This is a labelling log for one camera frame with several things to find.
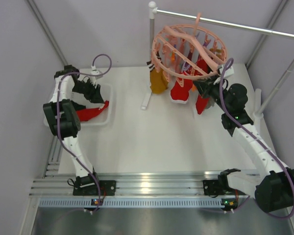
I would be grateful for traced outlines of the red black sock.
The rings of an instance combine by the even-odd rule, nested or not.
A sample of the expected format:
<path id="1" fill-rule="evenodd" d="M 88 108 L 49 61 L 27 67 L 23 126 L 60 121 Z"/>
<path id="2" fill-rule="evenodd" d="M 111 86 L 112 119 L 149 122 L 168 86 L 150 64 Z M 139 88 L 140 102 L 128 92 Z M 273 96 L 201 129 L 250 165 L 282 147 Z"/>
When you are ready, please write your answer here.
<path id="1" fill-rule="evenodd" d="M 109 106 L 109 100 L 106 100 L 98 108 L 87 108 L 85 105 L 78 104 L 74 101 L 72 101 L 72 104 L 74 109 L 76 110 L 79 120 L 81 122 L 86 122 L 99 116 Z"/>

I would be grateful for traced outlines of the pink round clip hanger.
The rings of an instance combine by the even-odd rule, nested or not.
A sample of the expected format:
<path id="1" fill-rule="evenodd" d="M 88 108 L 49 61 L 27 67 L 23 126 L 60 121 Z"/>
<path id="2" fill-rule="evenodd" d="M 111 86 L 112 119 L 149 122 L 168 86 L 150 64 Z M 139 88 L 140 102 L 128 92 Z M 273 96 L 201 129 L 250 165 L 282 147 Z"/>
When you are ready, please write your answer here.
<path id="1" fill-rule="evenodd" d="M 220 75 L 227 60 L 223 41 L 212 31 L 194 24 L 166 25 L 154 36 L 151 62 L 170 82 L 175 79 L 184 87 L 186 81 L 207 80 Z"/>

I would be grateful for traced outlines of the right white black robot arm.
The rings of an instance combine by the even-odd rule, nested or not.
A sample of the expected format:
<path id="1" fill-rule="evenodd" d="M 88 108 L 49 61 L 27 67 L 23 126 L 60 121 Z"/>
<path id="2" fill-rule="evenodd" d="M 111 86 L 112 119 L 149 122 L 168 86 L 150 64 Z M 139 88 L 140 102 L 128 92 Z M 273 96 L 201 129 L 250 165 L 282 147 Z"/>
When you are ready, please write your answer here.
<path id="1" fill-rule="evenodd" d="M 236 168 L 224 170 L 218 175 L 220 191 L 231 194 L 238 190 L 255 199 L 265 213 L 287 207 L 294 210 L 294 169 L 278 159 L 247 114 L 246 87 L 235 83 L 224 89 L 212 78 L 193 84 L 202 98 L 213 100 L 224 111 L 224 129 L 244 149 L 260 176 L 256 179 Z"/>

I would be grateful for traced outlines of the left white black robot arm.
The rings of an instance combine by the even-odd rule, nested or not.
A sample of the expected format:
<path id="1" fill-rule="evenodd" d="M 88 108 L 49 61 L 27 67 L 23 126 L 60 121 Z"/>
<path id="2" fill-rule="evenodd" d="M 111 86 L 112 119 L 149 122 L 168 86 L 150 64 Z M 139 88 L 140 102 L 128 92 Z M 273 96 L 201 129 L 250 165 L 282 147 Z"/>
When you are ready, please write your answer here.
<path id="1" fill-rule="evenodd" d="M 103 110 L 107 102 L 100 93 L 101 86 L 93 82 L 90 77 L 99 74 L 84 74 L 87 80 L 80 80 L 82 73 L 72 65 L 66 65 L 63 70 L 54 75 L 55 89 L 51 100 L 43 105 L 45 118 L 51 130 L 64 150 L 66 150 L 75 166 L 73 187 L 85 189 L 89 194 L 97 194 L 101 183 L 88 157 L 82 153 L 78 133 L 81 130 L 80 113 L 88 110 L 85 105 L 72 100 L 72 94 L 77 93 L 85 101 L 100 104 L 98 110 Z"/>

